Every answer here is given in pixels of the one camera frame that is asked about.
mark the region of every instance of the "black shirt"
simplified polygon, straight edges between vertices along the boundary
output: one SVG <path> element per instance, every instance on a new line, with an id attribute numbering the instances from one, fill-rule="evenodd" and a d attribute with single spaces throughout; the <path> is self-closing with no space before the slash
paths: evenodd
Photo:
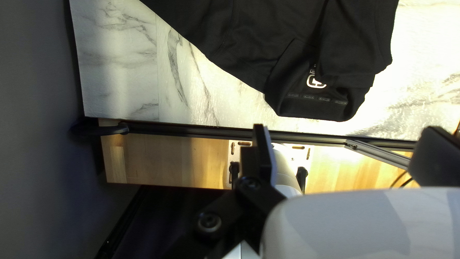
<path id="1" fill-rule="evenodd" d="M 279 116 L 345 121 L 391 64 L 397 0 L 141 0 Z"/>

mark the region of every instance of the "marble surface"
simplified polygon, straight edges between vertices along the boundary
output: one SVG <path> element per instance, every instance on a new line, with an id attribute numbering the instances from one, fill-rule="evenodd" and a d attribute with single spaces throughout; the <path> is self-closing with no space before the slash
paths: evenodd
<path id="1" fill-rule="evenodd" d="M 391 51 L 346 122 L 279 117 L 138 0 L 71 0 L 85 114 L 416 140 L 460 120 L 460 0 L 400 0 Z"/>

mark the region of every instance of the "hex bolt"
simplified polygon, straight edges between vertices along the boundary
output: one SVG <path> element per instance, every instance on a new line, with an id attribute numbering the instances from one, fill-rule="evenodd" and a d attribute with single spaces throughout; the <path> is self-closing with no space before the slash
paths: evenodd
<path id="1" fill-rule="evenodd" d="M 260 183 L 257 179 L 253 178 L 244 178 L 243 184 L 252 190 L 257 190 L 260 187 Z"/>
<path id="2" fill-rule="evenodd" d="M 212 233 L 215 232 L 220 228 L 222 225 L 221 218 L 215 214 L 210 212 L 201 213 L 198 219 L 198 229 L 206 232 Z"/>

